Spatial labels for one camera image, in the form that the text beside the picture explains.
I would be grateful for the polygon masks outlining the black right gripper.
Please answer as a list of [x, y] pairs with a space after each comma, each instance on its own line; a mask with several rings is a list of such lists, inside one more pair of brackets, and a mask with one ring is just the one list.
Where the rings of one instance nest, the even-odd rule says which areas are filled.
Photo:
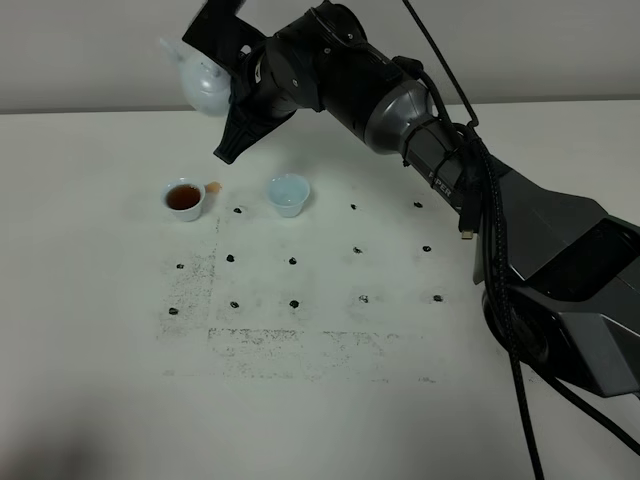
[[233, 164], [247, 149], [287, 122], [300, 108], [291, 88], [300, 48], [291, 42], [230, 42], [231, 98], [214, 155]]

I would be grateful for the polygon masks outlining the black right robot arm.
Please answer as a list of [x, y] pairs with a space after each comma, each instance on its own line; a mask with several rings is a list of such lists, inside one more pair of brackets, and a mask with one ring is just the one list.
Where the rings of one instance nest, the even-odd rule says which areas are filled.
[[326, 111], [371, 150], [399, 154], [478, 242], [474, 280], [496, 339], [602, 397], [639, 390], [639, 229], [596, 201], [546, 190], [452, 121], [422, 64], [388, 58], [325, 1], [273, 35], [237, 1], [207, 2], [185, 40], [231, 77], [218, 158], [234, 162], [300, 109]]

